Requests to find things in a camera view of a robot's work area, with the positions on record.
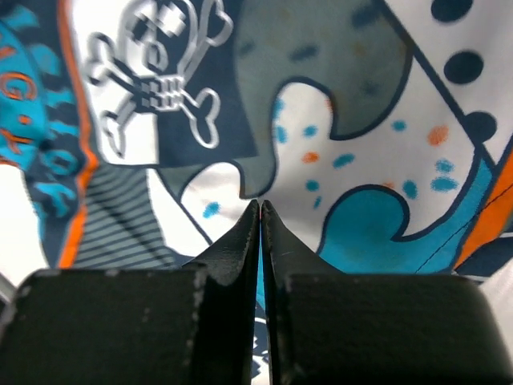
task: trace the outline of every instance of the orange dot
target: orange dot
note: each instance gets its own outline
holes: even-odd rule
[[[449,137],[449,128],[446,125],[431,128],[427,135],[427,143],[433,147],[437,147],[447,140]]]
[[[27,115],[20,115],[18,117],[18,121],[21,124],[30,124],[30,123],[32,123],[32,119],[29,118]]]
[[[307,152],[301,160],[303,163],[315,163],[319,160],[319,154],[316,152]]]

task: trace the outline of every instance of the crossbone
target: crossbone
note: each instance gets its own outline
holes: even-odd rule
[[[94,34],[90,37],[91,57],[86,62],[85,72],[91,84],[102,87],[110,80],[130,92],[130,95],[119,103],[116,111],[104,111],[100,116],[101,128],[119,157],[124,157],[124,131],[135,113],[182,111],[188,117],[192,136],[199,145],[208,149],[219,145],[220,138],[216,127],[216,118],[220,111],[219,95],[211,88],[203,88],[194,98],[185,87],[208,48],[218,47],[228,40],[233,30],[233,22],[224,12],[223,0],[205,0],[201,7],[199,22],[190,0],[180,1],[185,3],[189,10],[190,35],[188,47],[174,75],[138,76],[120,59],[122,55],[119,47],[116,49],[106,35]],[[208,37],[208,20],[212,17],[212,12],[224,22],[224,28],[214,38]],[[146,43],[152,44],[153,56],[149,60],[152,60],[151,64],[154,67],[160,66],[163,70],[168,65],[167,52],[162,43],[155,39],[156,28],[160,28],[169,36],[178,36],[184,29],[185,15],[171,3],[154,17],[145,14],[142,16],[150,25],[143,38]],[[207,99],[211,102],[210,111],[202,114],[200,107]],[[208,128],[209,141],[201,136],[200,124]]]

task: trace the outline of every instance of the turquoise dot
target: turquoise dot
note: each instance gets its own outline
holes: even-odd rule
[[[208,219],[219,213],[221,206],[217,202],[210,202],[205,211],[203,211],[203,218]]]
[[[454,170],[454,165],[447,159],[440,159],[436,162],[436,169],[438,172],[447,174]]]
[[[287,131],[283,126],[276,127],[276,138],[280,143],[287,143]]]
[[[315,200],[315,203],[313,204],[313,209],[317,209],[320,205],[321,205],[321,202],[322,202],[322,198],[321,197],[317,197],[316,200]]]
[[[336,160],[333,161],[333,168],[342,168],[349,163],[353,163],[353,154],[340,155]]]
[[[309,180],[305,185],[308,191],[317,191],[319,189],[319,182],[316,180]]]
[[[276,120],[280,117],[280,113],[285,108],[285,102],[282,99],[278,99],[274,104],[273,119]]]
[[[412,180],[407,180],[402,185],[402,191],[406,194],[407,197],[410,199],[416,199],[417,198],[417,185]]]
[[[441,176],[431,181],[431,188],[439,193],[447,193],[458,187],[458,182],[446,176]]]
[[[396,120],[392,123],[392,128],[397,132],[406,130],[406,122],[404,120]]]
[[[317,126],[313,126],[313,125],[308,126],[307,128],[305,128],[303,130],[303,136],[305,138],[311,138],[317,134],[317,131],[318,131]]]

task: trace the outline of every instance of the dark blue outline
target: dark blue outline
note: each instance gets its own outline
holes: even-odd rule
[[[456,255],[454,256],[454,260],[452,261],[452,266],[454,266],[456,261],[459,259],[459,256],[461,255],[461,252],[462,252],[462,247],[465,244],[465,242],[467,241],[468,237],[474,231],[474,228],[477,225],[477,222],[479,220],[479,217],[481,216],[481,213],[487,208],[486,204],[488,202],[488,199],[491,197],[491,193],[493,192],[493,190],[495,188],[498,178],[502,174],[504,165],[509,160],[509,158],[512,156],[513,156],[513,136],[510,138],[509,143],[504,148],[503,155],[501,156],[501,159],[499,160],[499,162],[497,163],[495,168],[490,170],[490,173],[491,173],[490,185],[488,186],[487,191],[483,195],[483,199],[481,200],[481,203],[479,204],[478,210],[475,212],[475,215],[469,221],[467,230],[463,234],[463,237],[458,244],[458,247],[456,249]]]
[[[378,117],[372,123],[368,124],[365,128],[363,128],[361,130],[351,132],[350,134],[339,135],[339,134],[335,134],[334,130],[332,129],[331,132],[329,133],[329,138],[331,140],[338,140],[338,141],[350,140],[350,139],[358,138],[360,136],[364,136],[365,134],[374,130],[381,123],[383,123],[383,121],[386,118],[388,118],[390,113],[394,110],[398,101],[402,97],[402,94],[406,88],[406,85],[408,84],[408,79],[410,78],[410,73],[411,73],[411,67],[412,67],[412,64],[414,61],[413,60],[414,52],[413,52],[413,49],[411,48],[410,44],[408,44],[408,42],[405,41],[404,39],[402,40],[402,42],[406,46],[405,62],[404,62],[404,65],[402,66],[402,75],[401,75],[401,78],[399,79],[398,87],[395,90],[395,93],[392,96],[392,99],[390,100],[388,106],[385,107],[385,109],[382,111],[382,113],[379,114]],[[336,100],[334,98],[332,100],[332,103],[334,103],[333,104],[333,113],[334,113],[334,111],[337,110]]]
[[[311,78],[308,78],[306,76],[293,76],[293,77],[290,77],[290,78],[286,79],[282,83],[280,83],[280,85],[277,87],[277,91],[274,93],[274,96],[273,96],[273,103],[276,102],[276,100],[277,100],[278,96],[280,95],[280,93],[282,93],[282,91],[289,84],[292,84],[292,83],[301,83],[301,84],[306,84],[308,86],[314,87],[314,88],[318,89],[320,92],[322,92],[323,94],[325,94],[329,98],[331,103],[333,103],[333,101],[334,101],[333,93],[326,86],[324,86],[324,85],[322,85],[322,84],[316,82],[315,80],[313,80]],[[240,199],[253,199],[253,198],[261,197],[262,195],[264,195],[265,193],[267,193],[271,189],[271,187],[273,186],[274,181],[276,179],[276,174],[277,174],[277,169],[278,169],[279,161],[278,161],[278,158],[277,158],[277,152],[276,152],[276,148],[275,148],[276,144],[275,144],[275,141],[273,140],[273,106],[274,106],[274,104],[272,106],[270,106],[270,108],[269,108],[269,125],[268,125],[268,129],[269,129],[269,134],[270,134],[270,138],[271,138],[271,148],[273,150],[272,154],[273,154],[273,160],[274,160],[273,161],[274,168],[273,168],[273,173],[271,175],[271,178],[269,179],[269,182],[267,183],[267,185],[264,186],[263,189],[261,189],[260,191],[255,192],[254,194],[246,195],[246,193],[245,193],[245,179],[244,179],[245,175],[244,175],[244,169],[242,168],[242,166],[236,160],[226,160],[225,162],[222,162],[222,163],[232,164],[232,165],[234,165],[239,170],[239,175],[240,175],[240,193],[239,193],[239,198]],[[335,109],[333,109],[332,124],[331,124],[331,127],[329,128],[330,131],[333,130],[333,127],[335,127],[335,124],[337,123],[337,113],[334,110]],[[198,172],[192,174],[191,177],[184,183],[184,187],[180,190],[179,196],[181,197],[184,194],[185,188],[187,187],[187,185],[189,183],[191,183],[191,181],[194,178],[196,178],[201,172],[203,172],[203,170],[205,170],[207,167],[209,167],[211,165],[212,164],[208,164],[206,166],[203,166],[203,168],[201,168]]]
[[[127,21],[128,19],[133,15],[133,11],[138,7],[140,6],[141,4],[144,3],[144,0],[134,0],[132,2],[129,2],[127,4],[127,6],[124,7],[124,10],[123,10],[123,13],[121,14],[121,17],[119,18],[119,23],[118,23],[118,27],[117,27],[117,31],[118,31],[118,38],[116,40],[116,44],[118,45],[117,47],[124,47],[123,44],[119,45],[120,43],[120,40],[122,39],[122,36],[123,36],[123,33],[124,33],[124,30],[125,30],[125,26],[127,25]],[[159,2],[155,1],[155,4],[157,6],[160,5]],[[115,52],[115,58],[116,59],[123,59],[123,58],[120,58],[118,57],[117,55],[119,54],[119,52]],[[94,130],[95,130],[95,135],[97,135],[97,130],[99,129],[97,126],[96,126],[96,119],[92,119],[91,120],[91,124],[94,126]],[[162,183],[162,185],[164,186],[164,188],[168,191],[168,194],[170,195],[170,197],[175,200],[176,204],[178,205],[178,207],[181,208],[181,210],[184,212],[185,216],[190,220],[190,222],[192,223],[192,225],[196,228],[196,230],[198,231],[199,234],[201,234],[201,236],[205,239],[205,241],[211,245],[213,242],[212,242],[212,239],[206,234],[206,232],[201,228],[200,225],[198,225],[198,223],[196,222],[196,220],[192,217],[192,215],[190,214],[190,212],[185,209],[185,207],[182,205],[182,203],[180,202],[180,200],[178,199],[178,197],[176,197],[176,195],[172,192],[172,190],[169,188],[168,186],[168,183],[166,182],[166,180],[162,177],[162,175],[160,174],[160,166],[158,164],[136,164],[136,165],[130,165],[130,164],[112,164],[113,166],[116,166],[116,167],[121,167],[121,168],[129,168],[129,169],[132,169],[132,170],[139,170],[139,169],[143,169],[144,171],[148,170],[149,168],[153,168],[156,170],[157,172],[157,175]],[[145,181],[146,181],[146,188],[149,192],[149,185],[148,185],[148,182],[147,182],[147,173],[146,175],[144,176],[145,178]]]
[[[420,67],[424,70],[427,77],[430,79],[430,81],[433,83],[434,87],[437,89],[438,93],[441,95],[443,100],[446,102],[446,105],[448,108],[452,111],[454,117],[456,120],[461,124],[463,131],[467,134],[468,138],[474,145],[476,149],[476,155],[479,155],[483,158],[485,164],[488,166],[490,170],[494,170],[495,168],[495,162],[493,161],[493,158],[491,157],[490,153],[487,151],[486,147],[482,142],[478,142],[472,138],[471,135],[467,132],[466,128],[466,117],[467,115],[463,112],[461,107],[458,105],[458,102],[454,99],[452,94],[449,92],[443,81],[438,76],[436,70],[430,65],[429,61],[427,60],[427,57],[424,55],[424,53],[421,51],[421,49],[418,47],[417,43],[411,38],[410,34],[408,33],[407,29],[401,24],[397,16],[394,14],[394,12],[389,8],[388,4],[386,4],[385,0],[372,0],[374,2],[374,5],[378,7],[382,13],[383,16],[387,19],[387,21],[390,23],[390,25],[395,29],[397,34],[399,36],[402,36],[404,39],[407,39],[411,42],[412,48],[413,48],[413,55],[417,59],[418,64]]]
[[[331,219],[333,212],[338,208],[338,206],[345,201],[347,198],[351,197],[354,194],[360,193],[362,191],[379,191],[381,193],[385,193],[387,195],[390,195],[391,197],[394,197],[397,199],[398,203],[402,207],[402,222],[399,225],[398,230],[395,232],[395,234],[390,238],[391,241],[401,241],[401,234],[404,233],[406,228],[408,227],[408,223],[410,223],[410,207],[406,203],[406,200],[394,190],[387,188],[385,186],[380,186],[379,184],[364,184],[362,186],[357,186],[355,188],[350,189],[349,191],[344,192],[331,206],[329,211],[327,212],[324,223],[322,224],[322,231],[321,231],[321,240],[319,242],[319,246],[317,247],[317,254],[319,254],[325,246],[326,241],[326,230],[328,228],[329,219]]]
[[[439,219],[437,219],[436,221],[431,223],[429,226],[425,227],[424,229],[422,229],[422,230],[420,230],[420,231],[418,231],[416,233],[413,233],[413,234],[410,234],[410,235],[406,235],[406,236],[403,236],[403,234],[404,234],[405,230],[408,228],[408,224],[410,223],[410,206],[408,205],[408,203],[406,202],[406,199],[402,195],[400,195],[398,192],[395,192],[394,190],[391,190],[390,188],[381,186],[379,184],[364,184],[362,186],[357,186],[355,188],[350,189],[349,191],[347,191],[344,194],[342,194],[342,196],[339,197],[335,201],[335,203],[331,206],[331,208],[327,212],[327,214],[325,216],[325,219],[324,219],[324,223],[322,225],[321,242],[319,243],[319,247],[317,249],[317,252],[318,253],[321,252],[322,248],[324,247],[325,231],[327,230],[327,226],[329,224],[329,219],[333,215],[333,212],[335,211],[335,209],[345,199],[347,199],[347,198],[351,197],[353,194],[359,193],[361,191],[380,191],[382,193],[383,192],[387,193],[388,195],[391,195],[392,197],[394,197],[394,198],[396,198],[398,200],[398,203],[402,207],[403,218],[402,218],[402,223],[399,226],[398,230],[390,238],[391,241],[394,241],[394,242],[409,242],[409,241],[415,241],[417,239],[425,237],[431,231],[433,231],[434,229],[438,228],[442,223],[445,223],[447,221],[447,219],[453,214],[454,209],[459,207],[459,205],[461,204],[461,201],[465,197],[465,194],[462,193],[462,192],[464,190],[468,191],[470,186],[475,181],[475,175],[477,174],[477,171],[479,169],[480,160],[481,159],[478,158],[477,155],[474,155],[474,158],[473,158],[473,161],[472,161],[471,170],[468,173],[467,179],[465,180],[465,183],[463,184],[463,186],[462,186],[462,188],[460,190],[460,193],[456,196],[456,198],[454,199],[453,203],[450,205],[450,208]]]

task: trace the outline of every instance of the cartoon print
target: cartoon print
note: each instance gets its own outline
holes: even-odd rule
[[[73,17],[102,6],[95,1],[74,2],[70,12],[96,134],[91,143],[101,167],[111,170],[95,174],[95,185],[116,177],[116,165],[133,167],[126,180],[146,189],[149,202],[130,206],[127,217],[151,217],[141,233],[151,222],[152,236],[168,249],[153,253],[145,239],[136,253],[116,238],[101,252],[121,250],[115,260],[93,255],[100,253],[95,231],[104,226],[99,205],[83,226],[89,242],[77,266],[108,260],[151,267],[164,255],[186,261],[228,230],[250,197],[259,197],[273,201],[285,224],[340,270],[471,274],[473,259],[465,260],[482,243],[474,234],[483,234],[483,219],[496,217],[499,206],[509,216],[507,205],[497,203],[513,182],[500,175],[511,152],[509,96],[502,92],[504,99],[491,105],[487,95],[497,91],[479,54],[483,47],[449,47],[445,41],[457,39],[441,38],[464,36],[458,21],[474,20],[475,27],[477,11],[488,24],[493,13],[506,17],[501,6],[488,12],[470,2],[448,18],[438,0],[418,7],[389,0],[393,13],[382,0],[323,7],[312,0],[133,0],[113,1],[94,20]],[[13,115],[19,116],[13,128],[0,132],[0,161],[25,171],[45,253],[57,265],[63,250],[72,250],[63,246],[79,197],[91,202],[99,193],[81,192],[77,182],[94,166],[78,141],[87,119],[79,118],[78,88],[74,95],[57,59],[57,34],[49,32],[53,45],[35,40],[39,28],[52,31],[38,20],[38,6],[21,5],[3,19],[9,30],[2,36],[32,31],[19,45],[30,47],[32,72],[4,78],[2,103],[16,108],[15,98],[28,96],[41,114]],[[426,26],[414,22],[421,13],[436,20],[430,29],[444,42],[440,50],[427,41]],[[3,42],[0,64],[15,46]],[[491,49],[491,67],[500,51]],[[463,77],[462,67],[470,68]],[[481,96],[466,98],[470,91]],[[128,207],[124,198],[108,197],[117,208]],[[506,221],[499,221],[501,230]],[[150,254],[145,261],[143,253]],[[176,265],[177,259],[168,263],[172,257],[164,267]],[[254,359],[260,378],[265,356],[260,344]]]
[[[216,118],[220,110],[220,97],[211,88],[203,88],[193,97],[187,90],[188,80],[194,75],[198,65],[205,56],[209,47],[218,47],[226,42],[232,33],[233,21],[223,12],[222,1],[204,2],[200,18],[190,1],[183,1],[187,8],[184,13],[174,2],[169,6],[154,5],[156,14],[140,14],[140,18],[134,22],[130,43],[142,44],[146,50],[144,60],[146,67],[156,74],[150,76],[138,76],[126,66],[123,61],[128,59],[128,51],[133,49],[127,44],[120,49],[125,52],[114,52],[112,41],[105,34],[91,36],[91,58],[86,63],[86,73],[89,81],[95,86],[102,86],[109,79],[116,82],[132,94],[116,108],[116,111],[104,111],[100,120],[101,128],[109,138],[109,144],[115,153],[123,158],[126,152],[125,128],[133,114],[160,114],[170,111],[182,111],[188,118],[189,127],[194,139],[205,148],[215,148],[219,145],[219,132],[216,127]],[[217,36],[208,36],[208,22],[210,12],[217,7],[216,15],[223,19],[224,27]],[[169,38],[178,38],[185,26],[189,25],[188,43],[180,52],[175,48],[182,48],[179,44],[173,44],[168,53],[165,45],[158,40],[157,34],[164,32]],[[106,62],[100,62],[99,52],[104,49],[107,52]],[[169,72],[170,61],[175,57],[180,58],[176,68],[171,67],[173,75]],[[206,115],[201,116],[200,106],[209,104]],[[205,140],[199,127],[207,128],[209,139]]]
[[[65,246],[73,247],[80,189],[75,178],[89,167],[83,167],[75,96],[59,59],[58,24],[39,17],[47,6],[26,3],[17,2],[0,18],[0,161],[23,171],[38,215],[38,233],[23,237],[28,243],[39,238],[45,263],[56,266],[69,252]]]
[[[231,96],[237,93],[229,59],[238,8],[222,0],[134,0],[115,4],[116,31],[102,20],[75,26],[107,162],[165,168],[256,155]],[[233,121],[236,128],[228,124]]]

